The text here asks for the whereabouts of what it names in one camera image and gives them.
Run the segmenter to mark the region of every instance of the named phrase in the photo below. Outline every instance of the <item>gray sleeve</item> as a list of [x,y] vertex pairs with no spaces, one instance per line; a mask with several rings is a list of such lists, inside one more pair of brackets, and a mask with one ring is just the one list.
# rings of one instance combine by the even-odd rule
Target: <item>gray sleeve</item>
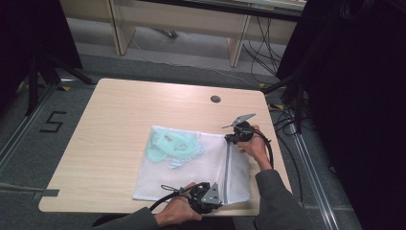
[[256,220],[259,230],[311,229],[305,210],[286,190],[277,171],[259,172],[256,180],[260,194]]
[[105,224],[99,225],[92,229],[142,229],[155,230],[158,229],[158,223],[155,217],[147,207],[138,210],[124,218],[114,219]]

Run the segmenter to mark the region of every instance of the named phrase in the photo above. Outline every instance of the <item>black curtain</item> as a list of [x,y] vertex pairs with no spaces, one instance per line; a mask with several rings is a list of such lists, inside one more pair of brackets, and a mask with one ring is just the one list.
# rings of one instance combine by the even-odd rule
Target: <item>black curtain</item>
[[[308,3],[331,12],[329,2]],[[321,62],[294,82],[308,93],[313,121],[364,229],[403,228],[406,213],[406,14],[389,2],[374,1],[359,19],[340,18]],[[297,29],[282,78],[322,30]]]
[[35,51],[81,68],[77,48],[57,0],[0,1],[0,51],[0,112],[28,75],[29,60]]

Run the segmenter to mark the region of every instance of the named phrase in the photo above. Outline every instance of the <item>person's hand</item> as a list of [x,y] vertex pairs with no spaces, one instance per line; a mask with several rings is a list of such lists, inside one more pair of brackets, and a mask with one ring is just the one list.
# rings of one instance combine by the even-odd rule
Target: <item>person's hand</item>
[[177,196],[170,200],[164,210],[155,215],[159,227],[164,227],[170,224],[182,223],[187,220],[202,220],[202,216],[197,214],[188,202],[188,199],[183,196]]
[[[257,125],[253,125],[252,127],[259,130],[259,126]],[[266,155],[265,142],[258,134],[254,133],[253,138],[248,142],[238,142],[237,146],[241,148],[241,152],[246,152],[254,157],[261,171],[272,169],[271,163]]]

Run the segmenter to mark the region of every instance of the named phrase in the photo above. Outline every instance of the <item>mesh bag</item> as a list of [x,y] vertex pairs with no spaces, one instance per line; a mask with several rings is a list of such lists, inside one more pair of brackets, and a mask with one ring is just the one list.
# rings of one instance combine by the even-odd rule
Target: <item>mesh bag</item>
[[158,200],[191,182],[218,184],[223,204],[250,198],[249,164],[224,135],[153,126],[138,172],[134,199]]

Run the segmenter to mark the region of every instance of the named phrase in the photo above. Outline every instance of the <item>table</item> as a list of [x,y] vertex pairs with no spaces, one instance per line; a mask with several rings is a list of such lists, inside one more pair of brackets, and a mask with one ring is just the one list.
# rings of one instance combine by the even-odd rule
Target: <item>table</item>
[[[211,96],[220,98],[213,103]],[[138,169],[152,125],[215,134],[231,133],[237,116],[257,115],[271,142],[275,168],[290,190],[271,117],[259,91],[137,80],[99,81],[48,185],[58,196],[44,196],[43,212],[132,213],[152,201],[133,200]],[[215,216],[254,216],[259,212],[255,174],[250,158],[252,198],[215,210]],[[161,211],[160,205],[155,212]]]

